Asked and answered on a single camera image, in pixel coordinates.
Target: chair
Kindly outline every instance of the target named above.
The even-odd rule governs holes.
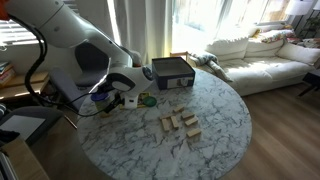
[[[71,77],[62,69],[58,67],[52,68],[49,71],[49,76],[54,87],[68,102],[83,95]],[[85,97],[82,97],[77,101],[72,102],[70,104],[71,108],[79,112],[84,99]]]
[[[9,112],[0,120],[0,125],[8,121],[13,115],[45,119],[45,121],[28,137],[28,139],[26,139],[26,143],[29,146],[40,139],[40,137],[42,137],[42,135],[45,134],[57,122],[57,120],[63,117],[62,111],[57,109],[42,106],[26,106]]]
[[[79,87],[92,87],[107,73],[109,57],[90,43],[75,48],[75,56],[82,74],[75,80]]]

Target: wooden block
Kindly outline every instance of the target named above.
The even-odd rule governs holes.
[[[192,136],[195,136],[195,135],[200,134],[200,133],[201,133],[201,129],[200,128],[192,129],[192,130],[187,132],[187,136],[188,137],[192,137]]]
[[[163,126],[163,130],[164,131],[169,131],[170,127],[169,127],[169,123],[167,119],[161,119],[162,121],[162,126]]]
[[[172,125],[175,129],[179,129],[179,124],[178,124],[176,116],[171,116],[171,122],[172,122]]]
[[[161,120],[162,120],[162,119],[167,119],[167,118],[171,117],[172,115],[173,115],[173,114],[171,114],[171,113],[164,114],[164,115],[160,116],[160,119],[161,119]]]
[[[193,118],[193,117],[194,117],[194,113],[192,113],[192,112],[185,112],[185,113],[182,113],[182,115],[181,115],[181,118],[183,120],[187,120],[187,119]]]
[[[173,112],[177,113],[177,112],[182,112],[183,110],[184,110],[184,106],[180,104],[173,109]]]
[[[192,119],[189,119],[185,123],[186,123],[187,126],[190,126],[191,124],[196,123],[196,122],[198,122],[198,118],[197,117],[193,117]]]

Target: marble table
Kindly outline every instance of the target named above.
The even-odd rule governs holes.
[[[217,179],[244,155],[251,139],[251,118],[241,97],[225,82],[195,70],[193,87],[148,89],[158,103],[151,108],[114,109],[112,116],[78,117],[78,137],[90,160],[115,179]],[[199,121],[163,130],[159,117],[179,105]],[[81,114],[96,112],[88,97]],[[188,138],[186,132],[200,128]]]

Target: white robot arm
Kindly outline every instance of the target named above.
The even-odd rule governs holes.
[[[135,108],[139,93],[152,83],[150,69],[132,68],[128,53],[61,0],[10,0],[5,8],[9,14],[36,27],[53,46],[70,48],[88,42],[106,53],[111,58],[107,80],[125,92],[126,108]]]

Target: green object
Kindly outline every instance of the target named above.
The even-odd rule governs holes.
[[[144,105],[146,105],[148,107],[152,107],[157,104],[156,98],[154,98],[152,96],[148,96],[148,97],[143,98],[142,102]]]

